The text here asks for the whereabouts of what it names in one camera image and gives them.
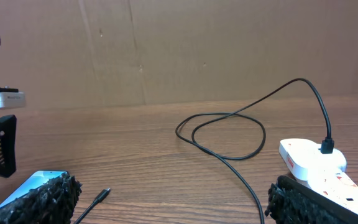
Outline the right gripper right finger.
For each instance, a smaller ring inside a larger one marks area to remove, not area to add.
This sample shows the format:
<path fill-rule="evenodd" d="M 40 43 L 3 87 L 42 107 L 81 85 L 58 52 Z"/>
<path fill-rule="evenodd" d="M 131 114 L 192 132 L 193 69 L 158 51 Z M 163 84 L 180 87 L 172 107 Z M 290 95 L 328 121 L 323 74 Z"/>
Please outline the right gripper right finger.
<path fill-rule="evenodd" d="M 358 214 L 285 175 L 269 188 L 264 213 L 277 224 L 358 224 Z"/>

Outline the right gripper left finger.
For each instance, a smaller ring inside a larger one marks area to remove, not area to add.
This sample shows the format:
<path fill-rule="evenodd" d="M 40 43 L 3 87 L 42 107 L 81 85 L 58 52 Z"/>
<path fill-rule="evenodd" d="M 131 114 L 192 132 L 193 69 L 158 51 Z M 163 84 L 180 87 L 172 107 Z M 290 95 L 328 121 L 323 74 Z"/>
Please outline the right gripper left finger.
<path fill-rule="evenodd" d="M 63 174 L 0 208 L 0 224 L 70 224 L 82 184 Z"/>

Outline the blue Galaxy smartphone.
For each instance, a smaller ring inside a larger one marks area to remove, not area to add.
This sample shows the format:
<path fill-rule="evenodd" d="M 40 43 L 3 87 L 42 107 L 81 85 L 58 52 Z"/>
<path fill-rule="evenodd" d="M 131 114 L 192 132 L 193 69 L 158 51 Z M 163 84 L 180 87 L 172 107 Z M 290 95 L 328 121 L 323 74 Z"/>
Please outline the blue Galaxy smartphone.
<path fill-rule="evenodd" d="M 10 196 L 0 203 L 0 208 L 29 193 L 30 190 L 36 189 L 47 183 L 50 179 L 60 177 L 63 174 L 69 174 L 69 172 L 65 170 L 38 170 L 34 172 L 15 191 L 13 191 Z"/>

